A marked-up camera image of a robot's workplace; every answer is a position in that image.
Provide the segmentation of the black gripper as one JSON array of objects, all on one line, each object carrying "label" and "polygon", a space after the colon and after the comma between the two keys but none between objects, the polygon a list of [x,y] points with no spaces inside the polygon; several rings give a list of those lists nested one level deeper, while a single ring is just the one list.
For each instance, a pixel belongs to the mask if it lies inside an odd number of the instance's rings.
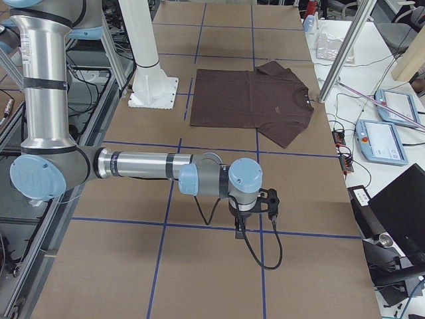
[{"label": "black gripper", "polygon": [[234,199],[228,200],[228,208],[234,216],[235,238],[244,239],[246,236],[246,221],[254,213],[261,213],[261,203],[257,199],[255,202],[243,205],[236,203]]}]

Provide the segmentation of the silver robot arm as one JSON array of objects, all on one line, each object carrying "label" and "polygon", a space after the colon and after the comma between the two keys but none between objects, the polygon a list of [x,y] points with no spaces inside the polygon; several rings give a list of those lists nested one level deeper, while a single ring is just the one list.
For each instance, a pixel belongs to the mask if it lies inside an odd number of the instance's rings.
[{"label": "silver robot arm", "polygon": [[76,32],[99,39],[104,33],[100,1],[9,1],[19,29],[28,136],[11,164],[13,185],[26,197],[47,201],[91,179],[168,179],[181,193],[229,201],[236,236],[265,201],[262,169],[248,158],[230,165],[212,153],[115,152],[79,146],[68,130],[66,45]]}]

